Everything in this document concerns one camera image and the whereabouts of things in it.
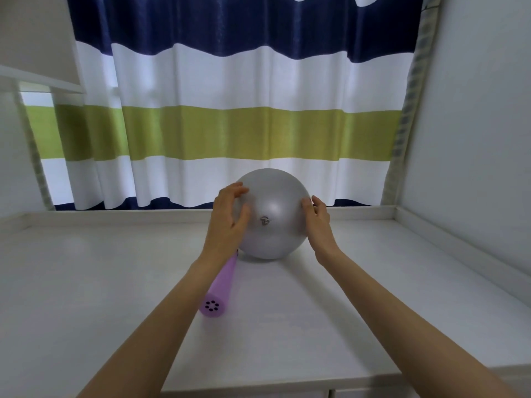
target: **person's right arm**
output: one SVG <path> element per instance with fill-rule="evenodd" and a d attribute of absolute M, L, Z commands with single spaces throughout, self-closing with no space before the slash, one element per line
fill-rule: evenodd
<path fill-rule="evenodd" d="M 335 243 L 326 205 L 303 200 L 308 239 L 383 348 L 422 398 L 513 398 L 518 395 L 454 341 L 398 300 Z"/>

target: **gray ball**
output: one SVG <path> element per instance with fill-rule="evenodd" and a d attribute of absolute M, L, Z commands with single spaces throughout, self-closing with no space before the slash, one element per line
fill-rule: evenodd
<path fill-rule="evenodd" d="M 243 204 L 251 207 L 251 219 L 240 248 L 256 258 L 275 260 L 294 251 L 306 239 L 306 220 L 301 200 L 309 197 L 303 184 L 278 169 L 258 169 L 240 180 L 249 192 L 237 198 L 234 219 Z"/>

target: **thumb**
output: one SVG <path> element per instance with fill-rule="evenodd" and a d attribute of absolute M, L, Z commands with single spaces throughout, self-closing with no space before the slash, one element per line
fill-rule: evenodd
<path fill-rule="evenodd" d="M 302 199 L 302 208 L 304 209 L 304 213 L 306 214 L 306 217 L 310 215 L 315 216 L 315 211 L 313 209 L 312 200 L 310 200 L 309 198 Z"/>
<path fill-rule="evenodd" d="M 247 204 L 243 204 L 242 210 L 240 212 L 240 217 L 238 218 L 238 222 L 236 222 L 236 224 L 234 225 L 234 228 L 240 233 L 245 232 L 250 218 L 251 208 Z"/>

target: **person's left hand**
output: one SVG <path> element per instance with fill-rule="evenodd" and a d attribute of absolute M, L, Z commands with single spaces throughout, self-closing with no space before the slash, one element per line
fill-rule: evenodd
<path fill-rule="evenodd" d="M 251 209 L 244 204 L 240 218 L 233 220 L 234 199 L 249 191 L 242 182 L 232 183 L 219 191 L 208 226 L 201 257 L 223 265 L 240 245 L 251 217 Z"/>

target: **person's left arm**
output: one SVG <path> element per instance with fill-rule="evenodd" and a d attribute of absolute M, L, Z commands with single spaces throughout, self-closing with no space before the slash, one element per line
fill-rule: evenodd
<path fill-rule="evenodd" d="M 203 251 L 188 272 L 80 392 L 78 398 L 158 396 L 210 284 L 235 253 L 250 217 L 234 223 L 234 199 L 248 188 L 234 183 L 214 201 Z"/>

